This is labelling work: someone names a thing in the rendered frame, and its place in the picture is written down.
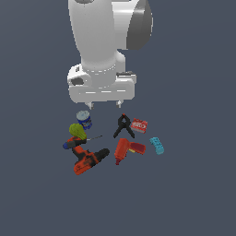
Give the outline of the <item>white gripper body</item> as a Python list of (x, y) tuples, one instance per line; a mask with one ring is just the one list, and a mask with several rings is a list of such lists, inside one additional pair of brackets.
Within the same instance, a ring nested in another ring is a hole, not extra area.
[(82, 64), (79, 64), (72, 66), (69, 70), (67, 84), (70, 99), (75, 103), (108, 100), (122, 103), (135, 96), (136, 74), (133, 72), (117, 73), (115, 81), (110, 86), (94, 88), (91, 76), (84, 72)]

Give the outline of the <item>blue can with grey lid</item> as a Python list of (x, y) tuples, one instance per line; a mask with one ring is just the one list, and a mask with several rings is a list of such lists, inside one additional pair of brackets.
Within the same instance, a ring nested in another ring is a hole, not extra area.
[(90, 129), (90, 127), (92, 126), (90, 114), (88, 111), (79, 111), (77, 113), (77, 121), (83, 126), (85, 130)]

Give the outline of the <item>black spring clamp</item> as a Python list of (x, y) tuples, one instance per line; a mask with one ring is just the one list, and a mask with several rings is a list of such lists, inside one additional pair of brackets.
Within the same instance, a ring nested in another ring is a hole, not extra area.
[(126, 129), (127, 132), (130, 134), (131, 137), (135, 137), (134, 132), (130, 127), (131, 121), (130, 119), (123, 113), (120, 118), (118, 119), (118, 128), (114, 132), (113, 137), (117, 137), (118, 134), (123, 130)]

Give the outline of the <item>yellow-green pear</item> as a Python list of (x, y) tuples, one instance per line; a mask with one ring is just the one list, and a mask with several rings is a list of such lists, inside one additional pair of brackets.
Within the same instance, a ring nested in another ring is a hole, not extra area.
[(72, 136), (79, 137), (81, 140), (85, 140), (87, 138), (87, 135), (86, 135), (84, 128), (81, 124), (71, 124), (69, 126), (69, 133)]

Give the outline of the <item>red box with white print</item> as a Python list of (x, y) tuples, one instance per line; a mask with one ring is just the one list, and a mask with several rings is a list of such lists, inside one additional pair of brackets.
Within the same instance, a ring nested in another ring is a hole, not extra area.
[(131, 124), (131, 129), (144, 134), (147, 131), (148, 123), (140, 119), (134, 119)]

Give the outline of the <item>red toy drill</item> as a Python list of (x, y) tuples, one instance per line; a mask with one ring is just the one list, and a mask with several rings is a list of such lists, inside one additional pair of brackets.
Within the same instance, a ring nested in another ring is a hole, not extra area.
[(116, 165), (118, 165), (126, 157), (128, 151), (144, 154), (146, 151), (146, 146), (136, 142), (130, 142), (126, 138), (121, 138), (114, 152)]

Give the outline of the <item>red and black power drill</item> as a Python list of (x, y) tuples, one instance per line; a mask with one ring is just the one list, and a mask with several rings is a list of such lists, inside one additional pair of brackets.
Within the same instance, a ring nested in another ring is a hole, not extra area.
[(89, 150), (85, 150), (81, 146), (78, 146), (73, 147), (72, 151), (78, 158), (78, 161), (74, 166), (76, 175), (80, 175), (94, 167), (110, 154), (110, 150), (107, 148), (103, 148), (98, 152), (90, 152)]

